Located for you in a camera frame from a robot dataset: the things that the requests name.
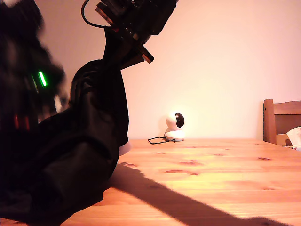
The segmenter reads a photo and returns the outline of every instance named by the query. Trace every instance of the chair backrest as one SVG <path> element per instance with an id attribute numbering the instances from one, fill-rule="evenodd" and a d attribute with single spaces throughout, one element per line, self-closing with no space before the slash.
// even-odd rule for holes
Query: chair backrest
<path id="1" fill-rule="evenodd" d="M 263 109 L 263 140 L 292 145 L 286 133 L 301 126 L 301 101 L 275 104 L 271 99 L 264 100 Z"/>

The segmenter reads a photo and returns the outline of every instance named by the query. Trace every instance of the green light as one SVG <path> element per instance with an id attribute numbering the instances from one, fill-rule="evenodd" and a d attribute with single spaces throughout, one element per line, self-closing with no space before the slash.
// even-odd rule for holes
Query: green light
<path id="1" fill-rule="evenodd" d="M 41 81 L 42 81 L 42 83 L 43 83 L 43 86 L 47 86 L 47 83 L 46 83 L 46 81 L 45 81 L 43 72 L 39 72 L 39 75 L 40 75 Z"/>

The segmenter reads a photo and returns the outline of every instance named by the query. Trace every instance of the table surface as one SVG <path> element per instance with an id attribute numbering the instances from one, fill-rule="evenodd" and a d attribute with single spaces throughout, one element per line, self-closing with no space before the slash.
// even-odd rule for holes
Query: table surface
<path id="1" fill-rule="evenodd" d="M 300 151 L 252 139 L 131 143 L 104 200 L 63 226 L 301 226 Z"/>

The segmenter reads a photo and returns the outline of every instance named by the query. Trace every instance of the wall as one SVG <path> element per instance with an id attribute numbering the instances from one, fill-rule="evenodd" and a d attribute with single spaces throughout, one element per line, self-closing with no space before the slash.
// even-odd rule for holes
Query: wall
<path id="1" fill-rule="evenodd" d="M 83 0 L 36 0 L 41 40 L 68 79 L 102 58 L 104 33 L 84 23 Z M 105 23 L 91 0 L 86 15 Z M 301 100 L 300 0 L 180 0 L 163 32 L 146 48 L 155 61 L 123 70 L 129 137 L 163 135 L 165 115 L 179 111 L 187 137 L 263 137 L 263 100 Z"/>

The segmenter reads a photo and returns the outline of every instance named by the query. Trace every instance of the black cloth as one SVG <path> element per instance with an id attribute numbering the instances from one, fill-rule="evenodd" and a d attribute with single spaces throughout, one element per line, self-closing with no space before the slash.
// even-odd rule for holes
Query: black cloth
<path id="1" fill-rule="evenodd" d="M 128 111 L 118 66 L 78 70 L 71 106 L 39 133 L 0 132 L 0 217 L 60 225 L 99 202 L 127 141 Z"/>

